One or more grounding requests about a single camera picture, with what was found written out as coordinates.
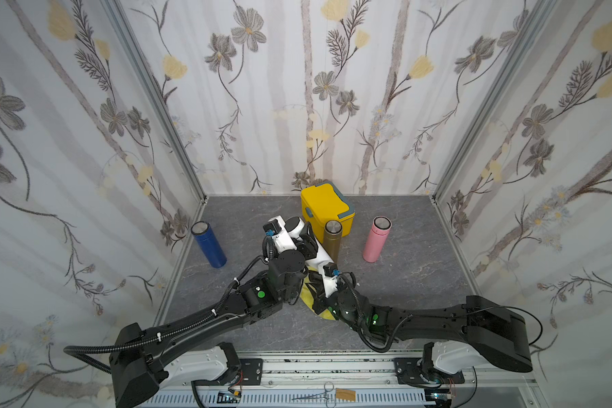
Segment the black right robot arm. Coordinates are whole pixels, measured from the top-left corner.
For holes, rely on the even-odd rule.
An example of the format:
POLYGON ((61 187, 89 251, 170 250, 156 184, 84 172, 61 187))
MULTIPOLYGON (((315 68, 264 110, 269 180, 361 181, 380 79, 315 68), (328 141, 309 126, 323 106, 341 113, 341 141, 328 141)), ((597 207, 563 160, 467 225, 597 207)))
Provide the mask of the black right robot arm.
POLYGON ((309 273, 305 286, 313 298, 313 311, 329 312, 377 353, 388 352, 399 341, 429 339, 464 343, 505 371, 528 373, 533 369, 531 342, 521 309, 477 295, 468 295, 463 304, 442 309, 399 309, 371 303, 347 275, 339 275, 331 283, 333 292, 326 296, 325 278, 314 271, 309 273))

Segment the yellow grey cleaning cloth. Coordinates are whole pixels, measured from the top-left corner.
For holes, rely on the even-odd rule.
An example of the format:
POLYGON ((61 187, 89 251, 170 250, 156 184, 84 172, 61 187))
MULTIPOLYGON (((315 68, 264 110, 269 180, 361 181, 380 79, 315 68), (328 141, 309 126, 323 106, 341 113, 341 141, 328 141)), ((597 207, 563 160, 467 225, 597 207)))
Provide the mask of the yellow grey cleaning cloth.
POLYGON ((315 287, 311 284, 309 277, 306 277, 301 288, 299 296, 300 299, 316 316, 327 321, 334 321, 335 317, 328 309, 325 309, 321 312, 316 312, 316 299, 314 298, 315 293, 315 287))

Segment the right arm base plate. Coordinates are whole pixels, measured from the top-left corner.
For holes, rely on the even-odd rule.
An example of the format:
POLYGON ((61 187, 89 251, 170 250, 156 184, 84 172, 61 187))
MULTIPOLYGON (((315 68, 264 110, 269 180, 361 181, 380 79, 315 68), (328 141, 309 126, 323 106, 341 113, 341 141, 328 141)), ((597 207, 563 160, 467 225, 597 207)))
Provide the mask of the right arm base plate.
POLYGON ((421 388, 437 388, 443 385, 464 384, 462 372, 449 374, 436 369, 425 358, 396 358, 394 369, 399 384, 421 388))

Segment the white thermos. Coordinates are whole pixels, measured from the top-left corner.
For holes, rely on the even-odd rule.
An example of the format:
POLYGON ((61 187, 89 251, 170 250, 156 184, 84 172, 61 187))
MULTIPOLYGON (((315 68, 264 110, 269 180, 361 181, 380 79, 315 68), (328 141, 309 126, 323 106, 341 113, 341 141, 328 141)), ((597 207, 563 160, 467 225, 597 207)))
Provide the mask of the white thermos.
POLYGON ((304 255, 306 265, 320 275, 325 275, 324 267, 332 264, 333 259, 316 238, 311 223, 304 222, 300 217, 292 217, 286 221, 285 226, 297 250, 304 255))

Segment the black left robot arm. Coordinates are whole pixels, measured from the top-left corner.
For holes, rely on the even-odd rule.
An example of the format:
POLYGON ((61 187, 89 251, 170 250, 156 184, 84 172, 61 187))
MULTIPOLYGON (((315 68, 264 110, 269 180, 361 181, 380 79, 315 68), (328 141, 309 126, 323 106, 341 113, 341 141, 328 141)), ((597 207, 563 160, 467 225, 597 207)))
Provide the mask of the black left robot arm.
POLYGON ((64 352, 110 374, 118 407, 151 399, 170 379, 168 367, 197 345, 266 319, 299 296, 308 263, 316 259, 317 240, 296 241, 293 249, 269 253, 267 268, 241 283, 233 280, 207 309, 161 326, 122 328, 113 345, 70 345, 64 352))

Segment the pink thermos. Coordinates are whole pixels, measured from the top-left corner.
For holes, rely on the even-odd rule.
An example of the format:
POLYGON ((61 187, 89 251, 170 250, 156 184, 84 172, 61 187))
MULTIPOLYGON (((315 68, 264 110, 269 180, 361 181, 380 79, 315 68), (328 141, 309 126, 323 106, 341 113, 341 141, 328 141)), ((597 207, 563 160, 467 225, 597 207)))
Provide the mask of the pink thermos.
POLYGON ((381 251, 388 239, 392 228, 392 222, 385 216, 377 216, 372 221, 367 242, 362 257, 368 263, 375 263, 380 257, 381 251))

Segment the gold thermos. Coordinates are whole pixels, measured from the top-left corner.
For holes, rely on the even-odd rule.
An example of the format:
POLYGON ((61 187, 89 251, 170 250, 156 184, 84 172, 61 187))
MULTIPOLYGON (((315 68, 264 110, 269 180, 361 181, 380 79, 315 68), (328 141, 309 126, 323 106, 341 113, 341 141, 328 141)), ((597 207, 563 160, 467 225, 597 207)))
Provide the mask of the gold thermos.
POLYGON ((335 219, 327 221, 324 227, 323 248, 335 263, 338 261, 342 238, 342 224, 335 219))

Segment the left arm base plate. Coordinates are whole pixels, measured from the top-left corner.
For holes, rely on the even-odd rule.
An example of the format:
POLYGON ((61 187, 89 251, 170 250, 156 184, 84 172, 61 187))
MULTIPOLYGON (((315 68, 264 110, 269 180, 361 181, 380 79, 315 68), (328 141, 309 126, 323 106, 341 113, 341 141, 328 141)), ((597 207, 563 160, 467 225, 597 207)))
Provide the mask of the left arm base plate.
POLYGON ((225 385, 260 386, 263 377, 264 361, 262 359, 242 359, 234 364, 225 385))

